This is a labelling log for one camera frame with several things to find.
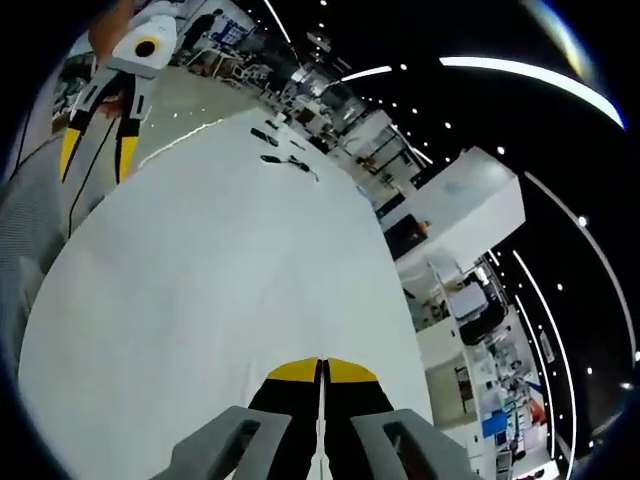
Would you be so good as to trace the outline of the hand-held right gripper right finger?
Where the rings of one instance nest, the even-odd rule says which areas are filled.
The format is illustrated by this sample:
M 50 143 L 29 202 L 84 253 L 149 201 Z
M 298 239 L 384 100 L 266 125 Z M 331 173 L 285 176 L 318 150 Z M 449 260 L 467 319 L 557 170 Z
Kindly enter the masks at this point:
M 334 479 L 477 479 L 467 451 L 411 409 L 395 409 L 366 368 L 323 362 L 324 448 Z

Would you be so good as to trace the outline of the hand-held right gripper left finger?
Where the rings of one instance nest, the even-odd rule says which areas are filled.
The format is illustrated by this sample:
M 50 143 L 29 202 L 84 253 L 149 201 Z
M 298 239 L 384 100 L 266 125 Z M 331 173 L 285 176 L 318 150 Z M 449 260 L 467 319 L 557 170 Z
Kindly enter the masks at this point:
M 303 435 L 315 451 L 322 361 L 307 358 L 272 370 L 247 407 L 231 406 L 178 442 L 157 479 L 267 479 L 277 455 Z

